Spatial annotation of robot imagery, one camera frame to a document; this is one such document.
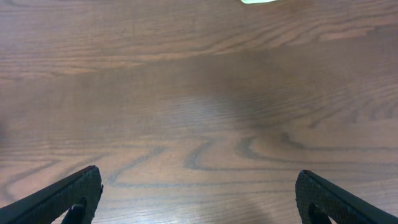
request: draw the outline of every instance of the brown wooden tabletop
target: brown wooden tabletop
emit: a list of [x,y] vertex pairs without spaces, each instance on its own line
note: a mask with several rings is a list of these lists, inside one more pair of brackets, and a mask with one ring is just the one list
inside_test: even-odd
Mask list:
[[93,223],[300,223],[302,169],[398,215],[396,0],[0,1],[0,207],[85,166]]

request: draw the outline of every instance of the green object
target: green object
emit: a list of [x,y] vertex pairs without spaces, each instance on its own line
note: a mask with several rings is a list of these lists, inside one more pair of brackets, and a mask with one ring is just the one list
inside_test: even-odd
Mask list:
[[254,3],[264,3],[264,2],[272,2],[276,0],[242,0],[245,4],[254,4]]

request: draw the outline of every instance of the wood grain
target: wood grain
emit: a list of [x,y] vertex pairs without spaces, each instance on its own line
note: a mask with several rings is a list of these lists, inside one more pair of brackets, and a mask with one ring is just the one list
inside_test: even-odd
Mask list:
[[0,2],[0,207],[96,164],[94,223],[300,223],[310,169],[398,215],[398,3]]

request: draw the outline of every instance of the black plastic object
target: black plastic object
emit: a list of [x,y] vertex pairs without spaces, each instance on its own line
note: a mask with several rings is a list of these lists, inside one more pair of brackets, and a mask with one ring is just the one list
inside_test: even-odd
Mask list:
[[296,201],[303,224],[392,224],[398,218],[382,211],[331,182],[303,170],[296,181]]
[[89,224],[102,191],[100,170],[96,166],[88,166],[26,198],[0,208],[0,224],[50,224],[69,208],[63,223]]

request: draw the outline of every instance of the wooden table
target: wooden table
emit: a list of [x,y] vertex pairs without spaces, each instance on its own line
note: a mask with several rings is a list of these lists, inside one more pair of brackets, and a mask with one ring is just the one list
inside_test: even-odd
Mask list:
[[310,169],[398,215],[396,0],[3,0],[0,207],[96,164],[93,223],[300,223]]

